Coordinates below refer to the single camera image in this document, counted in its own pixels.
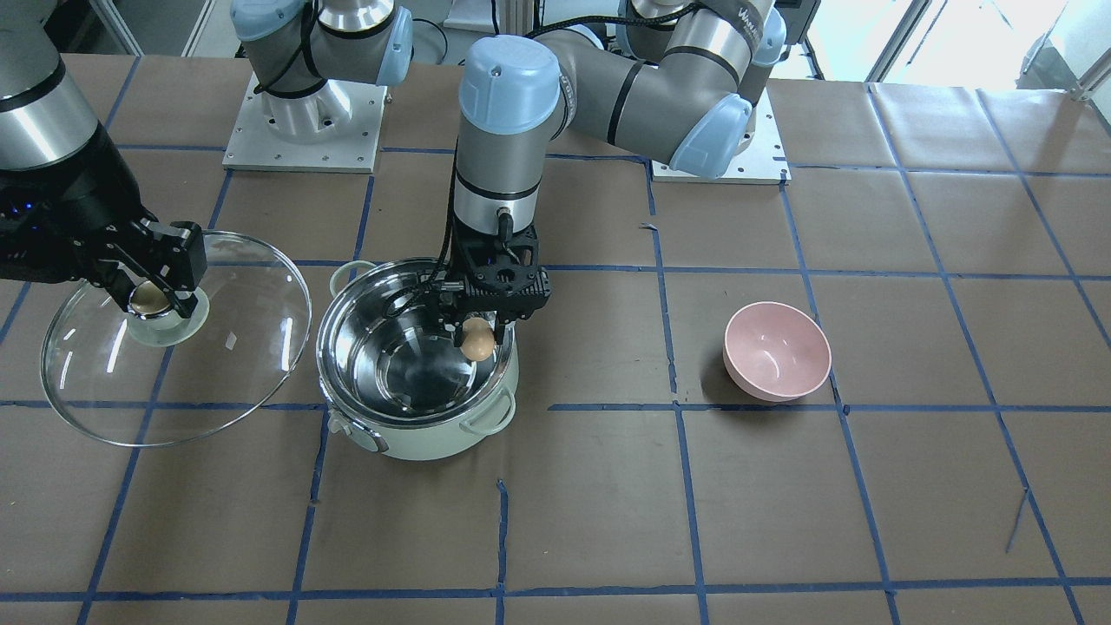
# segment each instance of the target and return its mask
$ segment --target brown egg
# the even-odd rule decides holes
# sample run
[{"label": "brown egg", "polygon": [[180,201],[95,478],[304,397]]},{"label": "brown egg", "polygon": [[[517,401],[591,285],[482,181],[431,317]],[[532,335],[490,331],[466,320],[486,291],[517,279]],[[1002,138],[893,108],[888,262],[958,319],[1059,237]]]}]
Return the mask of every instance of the brown egg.
[{"label": "brown egg", "polygon": [[463,322],[463,345],[459,349],[468,361],[481,363],[493,354],[493,329],[481,317]]}]

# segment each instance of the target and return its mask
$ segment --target pink bowl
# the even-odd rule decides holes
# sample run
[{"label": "pink bowl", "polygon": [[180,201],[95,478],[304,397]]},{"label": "pink bowl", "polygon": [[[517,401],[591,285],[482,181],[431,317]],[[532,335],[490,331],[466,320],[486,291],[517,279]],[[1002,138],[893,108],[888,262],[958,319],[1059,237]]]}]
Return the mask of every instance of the pink bowl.
[{"label": "pink bowl", "polygon": [[787,402],[818,390],[830,375],[830,344],[798,308],[758,301],[725,326],[725,370],[753,397]]}]

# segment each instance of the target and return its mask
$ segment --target metal mounting plate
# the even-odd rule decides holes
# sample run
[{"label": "metal mounting plate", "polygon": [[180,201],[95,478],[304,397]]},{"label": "metal mounting plate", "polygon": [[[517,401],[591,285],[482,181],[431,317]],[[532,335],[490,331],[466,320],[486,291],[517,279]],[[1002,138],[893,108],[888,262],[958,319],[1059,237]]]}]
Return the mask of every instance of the metal mounting plate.
[{"label": "metal mounting plate", "polygon": [[772,113],[771,100],[764,92],[752,114],[757,115],[752,141],[743,152],[733,157],[725,173],[717,180],[677,171],[665,163],[652,161],[652,178],[660,182],[717,182],[727,184],[778,184],[791,179],[787,152],[779,137],[779,124]]},{"label": "metal mounting plate", "polygon": [[340,81],[351,98],[350,131],[320,143],[293,143],[268,127],[251,75],[223,154],[226,169],[373,173],[386,105],[386,87]]}]

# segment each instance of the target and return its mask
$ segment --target glass lid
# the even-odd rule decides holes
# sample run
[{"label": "glass lid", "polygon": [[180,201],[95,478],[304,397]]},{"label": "glass lid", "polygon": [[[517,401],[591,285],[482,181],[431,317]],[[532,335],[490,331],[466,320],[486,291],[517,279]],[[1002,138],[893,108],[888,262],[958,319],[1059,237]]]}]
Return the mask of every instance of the glass lid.
[{"label": "glass lid", "polygon": [[214,434],[262,405],[297,366],[312,303],[304,278],[272,245],[204,232],[208,269],[190,320],[169,320],[140,285],[139,315],[88,282],[58,310],[42,345],[42,386],[67,423],[124,447]]}]

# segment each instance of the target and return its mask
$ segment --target cooking pot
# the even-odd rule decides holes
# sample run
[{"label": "cooking pot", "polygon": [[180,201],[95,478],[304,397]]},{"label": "cooking pot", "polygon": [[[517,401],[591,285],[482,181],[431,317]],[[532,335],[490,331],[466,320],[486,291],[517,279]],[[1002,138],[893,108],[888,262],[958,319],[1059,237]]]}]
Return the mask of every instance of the cooking pot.
[{"label": "cooking pot", "polygon": [[[369,271],[339,290],[356,266]],[[407,461],[458,454],[504,430],[517,412],[512,325],[490,359],[473,363],[454,346],[434,305],[418,299],[396,319],[383,315],[393,293],[422,281],[434,266],[434,258],[340,266],[317,341],[329,430]]]}]

